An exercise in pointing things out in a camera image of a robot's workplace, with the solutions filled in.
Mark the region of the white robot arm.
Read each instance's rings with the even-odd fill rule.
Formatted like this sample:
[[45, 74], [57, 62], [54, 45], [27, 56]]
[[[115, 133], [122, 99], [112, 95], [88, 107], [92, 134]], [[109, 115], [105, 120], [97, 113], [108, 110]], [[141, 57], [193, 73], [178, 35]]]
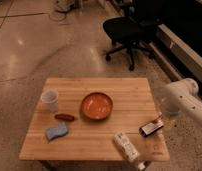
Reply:
[[202, 101], [196, 97], [199, 86], [194, 79], [175, 81], [166, 84], [161, 90], [160, 109], [163, 115], [175, 116], [183, 112], [202, 126]]

